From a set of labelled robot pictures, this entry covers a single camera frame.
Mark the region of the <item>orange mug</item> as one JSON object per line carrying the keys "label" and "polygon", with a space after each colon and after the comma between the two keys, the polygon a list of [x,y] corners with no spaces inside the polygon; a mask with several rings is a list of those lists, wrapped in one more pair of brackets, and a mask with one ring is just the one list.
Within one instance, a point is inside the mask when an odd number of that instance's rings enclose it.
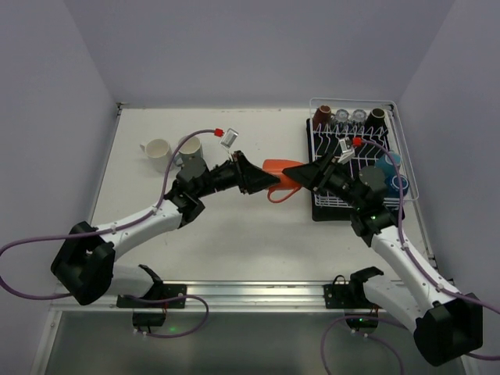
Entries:
{"label": "orange mug", "polygon": [[[288,159],[266,159],[263,162],[262,169],[265,172],[270,173],[280,179],[279,184],[276,184],[267,189],[267,199],[269,202],[273,204],[282,203],[301,190],[302,186],[299,183],[296,183],[290,177],[287,177],[284,174],[285,169],[301,165],[302,162],[292,161]],[[288,194],[282,198],[274,199],[272,198],[272,194],[275,191],[287,191]]]}

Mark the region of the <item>light blue square mug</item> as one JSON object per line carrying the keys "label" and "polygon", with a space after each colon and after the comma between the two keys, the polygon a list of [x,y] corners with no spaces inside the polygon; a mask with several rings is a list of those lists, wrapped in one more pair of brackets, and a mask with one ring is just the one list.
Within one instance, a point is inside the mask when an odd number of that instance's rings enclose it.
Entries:
{"label": "light blue square mug", "polygon": [[401,168],[401,156],[393,151],[383,153],[383,155],[374,163],[375,167],[384,172],[385,177],[393,177],[396,171]]}

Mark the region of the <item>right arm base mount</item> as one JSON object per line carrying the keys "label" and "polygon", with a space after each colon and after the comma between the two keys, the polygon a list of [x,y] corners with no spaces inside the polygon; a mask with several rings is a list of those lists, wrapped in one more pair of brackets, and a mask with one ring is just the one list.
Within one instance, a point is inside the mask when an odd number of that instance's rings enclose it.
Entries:
{"label": "right arm base mount", "polygon": [[356,271],[348,279],[341,274],[337,275],[322,286],[325,308],[343,309],[346,316],[353,315],[353,318],[346,320],[352,330],[373,333],[378,327],[378,322],[362,316],[378,317],[380,306],[366,298],[363,285],[369,279],[383,275],[384,272],[375,266]]}

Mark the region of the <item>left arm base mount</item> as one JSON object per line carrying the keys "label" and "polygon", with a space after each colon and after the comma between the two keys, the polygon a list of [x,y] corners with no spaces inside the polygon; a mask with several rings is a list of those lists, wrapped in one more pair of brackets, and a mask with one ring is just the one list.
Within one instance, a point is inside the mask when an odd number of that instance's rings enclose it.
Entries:
{"label": "left arm base mount", "polygon": [[166,321],[167,309],[183,309],[185,300],[188,297],[188,286],[186,284],[165,284],[152,269],[146,265],[138,266],[141,271],[139,277],[145,280],[135,280],[134,286],[146,285],[147,291],[141,297],[131,294],[119,295],[116,307],[120,309],[161,309],[162,312],[134,312],[132,314],[132,324],[134,329],[153,338],[181,338],[197,330],[193,328],[182,334],[157,334],[152,333],[151,328],[161,327]]}

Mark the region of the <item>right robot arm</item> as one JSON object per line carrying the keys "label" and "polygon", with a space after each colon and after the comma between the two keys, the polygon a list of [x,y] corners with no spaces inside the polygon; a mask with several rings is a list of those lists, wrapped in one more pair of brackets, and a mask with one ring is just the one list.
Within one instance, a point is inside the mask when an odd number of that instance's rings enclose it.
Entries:
{"label": "right robot arm", "polygon": [[396,272],[400,290],[380,271],[358,282],[365,299],[380,306],[413,336],[432,366],[479,349],[483,344],[483,308],[474,294],[463,295],[440,276],[402,231],[384,205],[385,175],[375,166],[351,177],[332,155],[283,170],[286,177],[318,193],[332,194],[352,207],[355,234]]}

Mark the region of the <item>dark blue mug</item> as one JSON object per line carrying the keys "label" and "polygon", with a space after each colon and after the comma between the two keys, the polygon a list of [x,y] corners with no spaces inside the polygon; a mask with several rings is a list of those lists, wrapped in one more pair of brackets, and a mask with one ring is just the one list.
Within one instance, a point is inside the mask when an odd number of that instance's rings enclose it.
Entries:
{"label": "dark blue mug", "polygon": [[399,198],[400,190],[402,189],[402,196],[405,197],[409,191],[409,181],[406,176],[401,174],[400,178],[397,175],[392,175],[386,178],[385,184],[387,185],[387,198]]}

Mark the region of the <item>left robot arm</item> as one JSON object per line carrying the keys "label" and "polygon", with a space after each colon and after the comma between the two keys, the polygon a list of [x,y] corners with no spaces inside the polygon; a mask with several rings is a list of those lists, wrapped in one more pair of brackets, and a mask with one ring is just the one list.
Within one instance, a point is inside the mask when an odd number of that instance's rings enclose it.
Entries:
{"label": "left robot arm", "polygon": [[56,255],[51,271],[80,305],[104,295],[156,300],[163,296],[163,281],[150,267],[118,266],[116,260],[160,234],[193,222],[204,210],[202,198],[230,188],[255,194],[280,183],[280,178],[251,164],[236,151],[213,169],[193,157],[181,167],[159,204],[125,219],[93,227],[75,225]]}

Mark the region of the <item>grey-blue mug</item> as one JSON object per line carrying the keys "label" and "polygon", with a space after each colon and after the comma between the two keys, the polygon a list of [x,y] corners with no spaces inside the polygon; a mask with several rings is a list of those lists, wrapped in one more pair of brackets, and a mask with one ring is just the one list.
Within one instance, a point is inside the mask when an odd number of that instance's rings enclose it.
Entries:
{"label": "grey-blue mug", "polygon": [[193,157],[203,157],[202,143],[197,136],[182,137],[178,145],[180,145],[179,151],[173,157],[176,166],[181,166]]}

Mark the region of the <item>white mug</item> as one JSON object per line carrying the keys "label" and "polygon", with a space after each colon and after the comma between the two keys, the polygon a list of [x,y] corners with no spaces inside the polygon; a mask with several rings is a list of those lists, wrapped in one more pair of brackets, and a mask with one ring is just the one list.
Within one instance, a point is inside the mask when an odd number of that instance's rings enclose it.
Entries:
{"label": "white mug", "polygon": [[140,143],[140,148],[148,158],[152,167],[159,173],[165,173],[172,158],[170,143],[162,138]]}

